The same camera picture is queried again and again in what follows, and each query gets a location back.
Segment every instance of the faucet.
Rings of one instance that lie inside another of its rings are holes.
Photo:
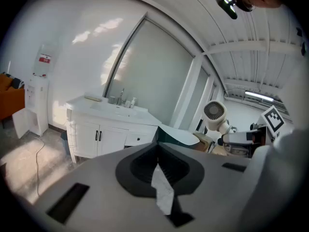
[[[122,95],[123,95],[124,91],[125,91],[125,88],[123,88],[122,91],[121,91],[121,93],[120,93],[120,96],[119,96],[119,98],[118,98],[117,105],[121,105],[121,101],[122,101],[121,98],[122,98]]]

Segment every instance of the fan grille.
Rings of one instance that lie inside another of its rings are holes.
[[[224,114],[224,108],[216,101],[212,101],[204,107],[207,118],[216,120]]]

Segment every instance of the cabinet door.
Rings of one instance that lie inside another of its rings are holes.
[[[125,129],[100,127],[98,156],[124,149],[127,133]]]
[[[96,157],[98,155],[98,137],[100,125],[88,122],[75,122],[76,147],[74,152],[85,155],[85,157]]]

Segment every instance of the ceiling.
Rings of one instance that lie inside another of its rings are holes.
[[[215,0],[144,0],[163,7],[204,50],[228,96],[245,90],[277,98],[288,77],[302,64],[298,23],[282,5],[278,9],[238,8],[232,20]]]

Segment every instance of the floor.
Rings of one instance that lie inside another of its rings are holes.
[[[5,121],[4,126],[3,129],[0,125],[2,175],[11,191],[21,195],[30,203],[37,200],[37,191],[42,194],[54,182],[87,160],[79,158],[76,164],[73,163],[71,156],[65,153],[60,133],[55,130],[48,129],[42,137],[27,132],[21,139],[18,139],[12,120]],[[36,154],[39,180],[37,179]],[[157,205],[165,215],[169,215],[174,190],[159,166],[154,171],[151,185],[157,191]]]

